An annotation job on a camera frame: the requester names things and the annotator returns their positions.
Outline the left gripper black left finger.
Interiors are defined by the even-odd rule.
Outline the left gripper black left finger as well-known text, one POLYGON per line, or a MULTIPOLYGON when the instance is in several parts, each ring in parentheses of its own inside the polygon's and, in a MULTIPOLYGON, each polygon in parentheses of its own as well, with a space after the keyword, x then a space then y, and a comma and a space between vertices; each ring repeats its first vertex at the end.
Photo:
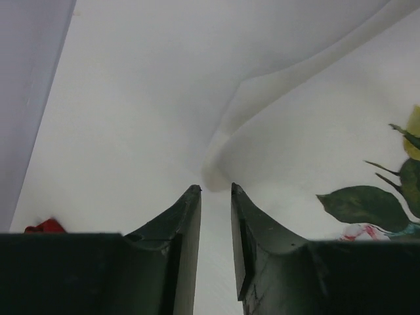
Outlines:
POLYGON ((1 235, 2 314, 191 314, 201 188, 127 235, 1 235))

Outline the white floral print t-shirt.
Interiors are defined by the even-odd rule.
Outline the white floral print t-shirt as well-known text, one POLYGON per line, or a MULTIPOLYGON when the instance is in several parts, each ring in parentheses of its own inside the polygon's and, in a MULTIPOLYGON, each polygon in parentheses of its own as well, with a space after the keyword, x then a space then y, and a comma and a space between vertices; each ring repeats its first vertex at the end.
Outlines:
POLYGON ((195 314, 240 314, 230 185, 309 239, 320 194, 389 190, 419 103, 418 1, 78 1, 13 232, 130 232, 202 188, 195 314))

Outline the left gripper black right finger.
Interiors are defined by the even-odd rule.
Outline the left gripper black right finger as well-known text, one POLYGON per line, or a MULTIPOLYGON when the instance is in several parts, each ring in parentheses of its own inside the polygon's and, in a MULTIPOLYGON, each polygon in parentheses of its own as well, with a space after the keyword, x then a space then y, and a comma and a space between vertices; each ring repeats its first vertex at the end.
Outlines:
POLYGON ((231 186, 238 300, 245 314, 418 314, 418 241, 310 241, 231 186))

